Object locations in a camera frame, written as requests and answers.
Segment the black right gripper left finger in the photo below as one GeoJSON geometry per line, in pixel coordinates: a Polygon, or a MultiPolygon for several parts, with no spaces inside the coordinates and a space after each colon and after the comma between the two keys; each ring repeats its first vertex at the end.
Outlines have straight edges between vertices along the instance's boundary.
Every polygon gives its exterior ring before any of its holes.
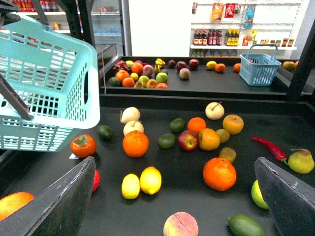
{"type": "Polygon", "coordinates": [[[24,207],[2,220],[2,236],[76,236],[91,199],[95,159],[85,158],[24,207]]]}

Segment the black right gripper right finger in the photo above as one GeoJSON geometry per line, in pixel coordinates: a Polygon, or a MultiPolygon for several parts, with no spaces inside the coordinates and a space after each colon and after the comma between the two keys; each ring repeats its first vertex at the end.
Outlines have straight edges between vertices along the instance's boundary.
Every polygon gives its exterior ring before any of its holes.
{"type": "Polygon", "coordinates": [[[315,234],[315,189],[264,157],[254,163],[264,201],[282,236],[315,234]]]}

